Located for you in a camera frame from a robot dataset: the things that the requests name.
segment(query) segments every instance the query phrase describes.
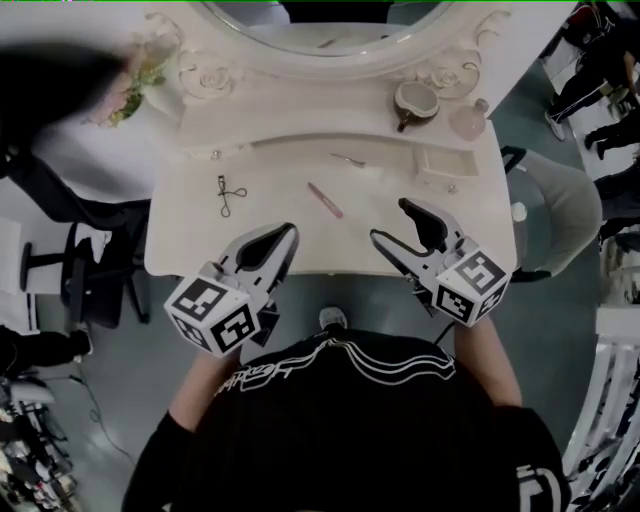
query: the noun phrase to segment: white shoe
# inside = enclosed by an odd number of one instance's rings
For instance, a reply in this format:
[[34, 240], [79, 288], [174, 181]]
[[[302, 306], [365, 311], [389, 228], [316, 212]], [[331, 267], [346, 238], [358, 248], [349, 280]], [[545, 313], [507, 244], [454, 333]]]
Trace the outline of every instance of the white shoe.
[[549, 112], [544, 113], [544, 118], [547, 120], [547, 123], [549, 123], [549, 126], [551, 127], [551, 131], [558, 138], [558, 140], [564, 140], [565, 135], [564, 135], [564, 128], [562, 127], [562, 125], [559, 123], [556, 123], [553, 119], [551, 119]]
[[82, 355], [75, 356], [73, 359], [76, 363], [80, 363], [82, 361], [83, 356], [89, 356], [93, 354], [93, 337], [91, 336], [91, 328], [87, 322], [78, 322], [75, 325], [75, 331], [80, 331], [85, 334], [87, 337], [87, 342], [89, 344], [89, 350]]
[[322, 311], [320, 311], [318, 320], [320, 321], [320, 328], [323, 331], [327, 328], [327, 325], [331, 324], [338, 324], [344, 329], [347, 328], [347, 316], [342, 312], [340, 308], [323, 308]]

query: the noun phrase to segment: carved rose decoration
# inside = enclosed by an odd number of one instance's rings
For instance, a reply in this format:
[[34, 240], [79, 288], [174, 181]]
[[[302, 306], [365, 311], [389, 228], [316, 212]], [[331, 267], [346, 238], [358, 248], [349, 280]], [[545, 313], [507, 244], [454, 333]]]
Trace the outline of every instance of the carved rose decoration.
[[456, 99], [469, 94], [480, 81], [480, 54], [474, 50], [449, 49], [429, 59], [426, 78], [438, 96]]
[[243, 78], [241, 69], [208, 53], [183, 52], [178, 65], [182, 85], [200, 100], [228, 96]]

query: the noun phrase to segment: glass jar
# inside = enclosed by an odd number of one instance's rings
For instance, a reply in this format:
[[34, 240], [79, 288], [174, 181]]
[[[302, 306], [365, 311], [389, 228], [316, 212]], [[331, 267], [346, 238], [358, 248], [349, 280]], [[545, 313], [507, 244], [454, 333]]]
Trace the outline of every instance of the glass jar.
[[489, 110], [489, 104], [479, 98], [473, 107], [462, 106], [449, 117], [449, 124], [454, 133], [461, 139], [469, 142], [476, 140], [487, 124], [485, 114]]

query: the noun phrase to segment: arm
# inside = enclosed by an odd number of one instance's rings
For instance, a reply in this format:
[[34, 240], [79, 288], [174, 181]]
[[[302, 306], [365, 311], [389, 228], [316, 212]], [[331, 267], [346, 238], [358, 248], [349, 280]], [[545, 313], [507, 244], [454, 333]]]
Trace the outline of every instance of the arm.
[[480, 382], [495, 405], [522, 406], [520, 386], [488, 316], [473, 327], [457, 324], [453, 343], [456, 359]]
[[195, 432], [216, 391], [238, 367], [239, 358], [240, 350], [223, 359], [198, 354], [169, 407], [169, 415], [178, 425]]
[[633, 81], [633, 67], [636, 65], [636, 59], [629, 52], [624, 54], [624, 70], [627, 74], [627, 87], [631, 94], [636, 93], [636, 85]]

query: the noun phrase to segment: sneaker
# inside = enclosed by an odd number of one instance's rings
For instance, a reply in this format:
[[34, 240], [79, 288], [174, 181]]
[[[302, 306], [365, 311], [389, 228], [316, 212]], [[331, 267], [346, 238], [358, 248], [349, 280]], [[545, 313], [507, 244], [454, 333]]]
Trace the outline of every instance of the sneaker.
[[320, 328], [323, 331], [326, 330], [327, 326], [331, 324], [337, 324], [343, 329], [347, 328], [347, 316], [342, 312], [340, 308], [323, 308], [322, 311], [320, 311], [318, 320], [320, 321]]
[[70, 336], [82, 336], [81, 341], [86, 344], [86, 348], [82, 351], [82, 353], [73, 358], [76, 363], [80, 363], [83, 356], [93, 354], [93, 339], [91, 336], [91, 328], [89, 327], [89, 324], [87, 322], [79, 322], [78, 324], [76, 324], [74, 332], [72, 332]]
[[549, 112], [544, 113], [544, 118], [547, 120], [547, 123], [549, 123], [549, 126], [551, 127], [551, 131], [558, 138], [558, 140], [564, 140], [565, 135], [564, 135], [564, 128], [562, 128], [562, 125], [559, 123], [556, 123], [553, 119], [551, 119]]
[[596, 143], [596, 151], [598, 152], [598, 158], [600, 160], [604, 160], [604, 152], [606, 150], [607, 148], [604, 147], [604, 144], [602, 142]]
[[595, 141], [596, 140], [591, 136], [590, 133], [584, 138], [584, 147], [587, 148], [587, 151], [591, 151], [591, 146], [593, 146], [593, 143]]

